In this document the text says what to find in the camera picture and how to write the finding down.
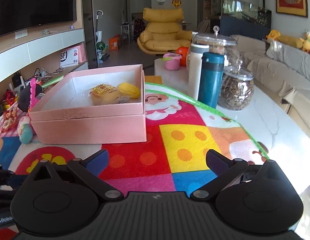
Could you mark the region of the red snack packet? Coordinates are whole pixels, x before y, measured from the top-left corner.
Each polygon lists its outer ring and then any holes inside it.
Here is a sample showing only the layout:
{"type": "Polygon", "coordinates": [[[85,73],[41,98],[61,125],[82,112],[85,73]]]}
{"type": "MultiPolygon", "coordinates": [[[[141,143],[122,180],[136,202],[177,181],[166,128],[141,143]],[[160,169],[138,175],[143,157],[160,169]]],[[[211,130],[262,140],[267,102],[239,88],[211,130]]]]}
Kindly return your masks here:
{"type": "Polygon", "coordinates": [[[23,112],[17,105],[13,105],[3,113],[1,132],[5,133],[18,127],[19,121],[27,113],[23,112]]]}

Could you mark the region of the packaged small bread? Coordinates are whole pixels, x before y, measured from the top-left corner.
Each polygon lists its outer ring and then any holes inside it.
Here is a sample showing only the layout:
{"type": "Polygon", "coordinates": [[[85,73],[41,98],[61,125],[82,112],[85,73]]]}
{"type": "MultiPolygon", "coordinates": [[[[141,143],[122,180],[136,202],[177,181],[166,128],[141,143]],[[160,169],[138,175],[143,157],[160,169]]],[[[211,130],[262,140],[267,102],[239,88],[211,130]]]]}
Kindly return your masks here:
{"type": "Polygon", "coordinates": [[[114,86],[100,84],[90,90],[90,99],[94,106],[117,104],[122,93],[114,86]]]}

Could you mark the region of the black plush toy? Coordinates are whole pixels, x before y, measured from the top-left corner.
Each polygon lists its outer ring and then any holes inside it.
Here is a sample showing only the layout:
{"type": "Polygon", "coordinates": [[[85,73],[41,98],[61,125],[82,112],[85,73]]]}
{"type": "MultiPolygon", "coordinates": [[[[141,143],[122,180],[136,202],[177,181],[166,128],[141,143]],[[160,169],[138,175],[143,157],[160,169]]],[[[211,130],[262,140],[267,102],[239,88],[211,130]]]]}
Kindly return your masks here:
{"type": "MultiPolygon", "coordinates": [[[[28,84],[21,92],[18,98],[18,108],[22,112],[28,112],[30,106],[30,99],[31,99],[31,91],[30,91],[30,84],[28,84]]],[[[35,99],[40,100],[45,94],[43,93],[43,88],[41,85],[36,84],[35,89],[35,99]]]]}

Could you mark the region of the pink plastic strainer scoop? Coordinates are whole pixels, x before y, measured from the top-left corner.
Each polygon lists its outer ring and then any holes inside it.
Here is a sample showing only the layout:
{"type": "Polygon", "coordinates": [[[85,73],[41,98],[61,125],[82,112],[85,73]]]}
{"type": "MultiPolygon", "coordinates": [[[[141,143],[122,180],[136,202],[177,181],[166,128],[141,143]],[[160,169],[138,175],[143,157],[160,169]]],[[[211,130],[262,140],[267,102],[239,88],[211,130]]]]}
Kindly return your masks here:
{"type": "Polygon", "coordinates": [[[32,110],[32,108],[39,102],[41,97],[37,98],[39,94],[43,92],[43,88],[36,81],[36,78],[32,78],[30,80],[30,104],[28,107],[28,113],[32,110]]]}

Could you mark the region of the yellow corn toy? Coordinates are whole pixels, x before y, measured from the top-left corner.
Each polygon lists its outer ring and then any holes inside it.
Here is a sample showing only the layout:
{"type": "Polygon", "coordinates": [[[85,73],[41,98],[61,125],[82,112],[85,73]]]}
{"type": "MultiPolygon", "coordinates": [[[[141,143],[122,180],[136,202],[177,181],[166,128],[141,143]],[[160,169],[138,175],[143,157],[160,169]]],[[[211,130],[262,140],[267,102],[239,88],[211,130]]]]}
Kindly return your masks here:
{"type": "Polygon", "coordinates": [[[127,82],[120,83],[117,88],[122,94],[129,96],[131,99],[138,99],[141,93],[138,87],[127,82]]]}

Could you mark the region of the pink gift box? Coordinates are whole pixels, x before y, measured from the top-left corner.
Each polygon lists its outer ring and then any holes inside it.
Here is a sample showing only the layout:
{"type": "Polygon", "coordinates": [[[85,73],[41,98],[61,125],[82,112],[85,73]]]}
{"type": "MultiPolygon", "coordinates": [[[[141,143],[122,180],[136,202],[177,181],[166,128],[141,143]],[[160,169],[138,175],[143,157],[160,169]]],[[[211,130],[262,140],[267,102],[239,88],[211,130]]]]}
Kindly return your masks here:
{"type": "Polygon", "coordinates": [[[141,64],[71,72],[31,109],[31,124],[43,144],[145,142],[144,88],[141,64]],[[123,82],[139,88],[136,100],[94,105],[89,95],[94,87],[123,82]]]}

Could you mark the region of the red yellow toy truck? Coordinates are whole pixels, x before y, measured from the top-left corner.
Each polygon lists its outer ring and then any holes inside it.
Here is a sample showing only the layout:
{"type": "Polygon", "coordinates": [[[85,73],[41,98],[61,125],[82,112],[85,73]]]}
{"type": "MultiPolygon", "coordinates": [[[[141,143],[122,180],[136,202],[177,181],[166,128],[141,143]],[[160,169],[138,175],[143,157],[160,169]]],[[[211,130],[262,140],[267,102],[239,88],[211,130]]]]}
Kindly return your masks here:
{"type": "Polygon", "coordinates": [[[15,102],[18,100],[18,94],[7,89],[1,99],[2,109],[4,111],[8,110],[15,102]]]}

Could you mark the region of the small glass jar of nuts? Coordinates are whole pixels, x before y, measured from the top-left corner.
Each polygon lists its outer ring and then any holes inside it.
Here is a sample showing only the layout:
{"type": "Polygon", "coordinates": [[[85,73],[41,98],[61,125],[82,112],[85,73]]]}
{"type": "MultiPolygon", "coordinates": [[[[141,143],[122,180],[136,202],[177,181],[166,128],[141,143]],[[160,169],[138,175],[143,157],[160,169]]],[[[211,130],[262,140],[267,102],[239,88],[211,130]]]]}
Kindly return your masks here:
{"type": "Polygon", "coordinates": [[[225,66],[218,105],[233,111],[246,108],[254,94],[254,75],[237,60],[235,66],[225,66]]]}

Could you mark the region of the grey covered sofa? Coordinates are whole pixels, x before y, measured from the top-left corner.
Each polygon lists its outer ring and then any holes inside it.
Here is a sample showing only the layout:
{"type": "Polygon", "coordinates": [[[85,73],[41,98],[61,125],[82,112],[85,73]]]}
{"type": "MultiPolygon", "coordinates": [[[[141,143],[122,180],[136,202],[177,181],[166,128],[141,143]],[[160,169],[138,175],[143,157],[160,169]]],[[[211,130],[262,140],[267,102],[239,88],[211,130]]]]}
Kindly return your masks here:
{"type": "Polygon", "coordinates": [[[255,84],[310,137],[310,55],[278,41],[231,37],[255,84]]]}

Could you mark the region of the white SF courier box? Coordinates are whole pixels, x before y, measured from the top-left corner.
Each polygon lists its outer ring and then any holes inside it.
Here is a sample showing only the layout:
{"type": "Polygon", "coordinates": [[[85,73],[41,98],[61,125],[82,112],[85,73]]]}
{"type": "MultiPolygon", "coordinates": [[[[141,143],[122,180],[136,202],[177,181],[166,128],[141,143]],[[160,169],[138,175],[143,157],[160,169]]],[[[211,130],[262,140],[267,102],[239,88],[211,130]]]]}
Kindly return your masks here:
{"type": "Polygon", "coordinates": [[[79,63],[78,48],[72,47],[60,53],[60,68],[77,66],[79,63]]]}

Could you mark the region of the pink toy bucket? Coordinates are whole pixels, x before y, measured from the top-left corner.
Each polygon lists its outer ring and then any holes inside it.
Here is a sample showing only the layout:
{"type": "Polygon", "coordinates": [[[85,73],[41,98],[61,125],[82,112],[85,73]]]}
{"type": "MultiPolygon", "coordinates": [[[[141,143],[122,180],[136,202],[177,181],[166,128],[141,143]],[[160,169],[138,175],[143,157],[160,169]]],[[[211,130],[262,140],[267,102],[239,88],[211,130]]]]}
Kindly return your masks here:
{"type": "Polygon", "coordinates": [[[167,53],[163,56],[164,67],[166,70],[175,71],[180,68],[180,60],[182,55],[176,53],[167,53]]]}

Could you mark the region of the white tumbler bottle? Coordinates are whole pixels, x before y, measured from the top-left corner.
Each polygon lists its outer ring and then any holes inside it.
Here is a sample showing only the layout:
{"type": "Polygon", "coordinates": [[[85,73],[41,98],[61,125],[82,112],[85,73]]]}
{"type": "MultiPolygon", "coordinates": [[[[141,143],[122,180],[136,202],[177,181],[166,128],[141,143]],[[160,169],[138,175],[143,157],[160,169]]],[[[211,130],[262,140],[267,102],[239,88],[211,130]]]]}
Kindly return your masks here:
{"type": "Polygon", "coordinates": [[[198,100],[199,84],[201,79],[202,57],[209,51],[208,45],[194,44],[190,45],[188,61],[188,96],[198,100]]]}

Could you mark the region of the large glass jar with lid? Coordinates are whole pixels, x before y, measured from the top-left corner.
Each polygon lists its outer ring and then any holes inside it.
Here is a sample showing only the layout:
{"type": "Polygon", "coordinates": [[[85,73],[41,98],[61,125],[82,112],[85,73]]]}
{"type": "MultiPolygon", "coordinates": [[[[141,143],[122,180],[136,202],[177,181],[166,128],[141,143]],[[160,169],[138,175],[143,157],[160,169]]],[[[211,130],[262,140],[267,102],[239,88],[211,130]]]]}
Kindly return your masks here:
{"type": "Polygon", "coordinates": [[[186,54],[186,69],[188,69],[190,65],[191,48],[223,55],[225,66],[237,65],[240,55],[236,47],[237,43],[235,39],[221,35],[219,32],[220,27],[218,25],[213,27],[213,33],[192,32],[191,46],[186,54]]]}

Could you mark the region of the glass fish tank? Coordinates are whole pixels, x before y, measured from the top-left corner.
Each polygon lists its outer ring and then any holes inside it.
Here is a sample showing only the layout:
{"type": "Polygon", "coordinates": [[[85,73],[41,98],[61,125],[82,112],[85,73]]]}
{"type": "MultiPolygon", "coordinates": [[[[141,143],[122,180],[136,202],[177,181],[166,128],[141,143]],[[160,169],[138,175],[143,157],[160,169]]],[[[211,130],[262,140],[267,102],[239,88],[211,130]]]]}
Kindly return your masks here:
{"type": "Polygon", "coordinates": [[[242,35],[263,40],[271,31],[271,22],[270,10],[240,0],[222,0],[222,35],[242,35]]]}

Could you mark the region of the black television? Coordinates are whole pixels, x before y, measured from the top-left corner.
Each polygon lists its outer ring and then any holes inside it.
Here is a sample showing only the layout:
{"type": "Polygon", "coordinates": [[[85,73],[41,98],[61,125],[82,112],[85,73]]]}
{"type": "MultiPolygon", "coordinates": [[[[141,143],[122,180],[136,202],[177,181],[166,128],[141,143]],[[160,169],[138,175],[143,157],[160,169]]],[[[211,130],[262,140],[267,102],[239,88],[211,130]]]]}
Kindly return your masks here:
{"type": "Polygon", "coordinates": [[[40,25],[76,20],[76,0],[0,0],[0,37],[40,25]]]}

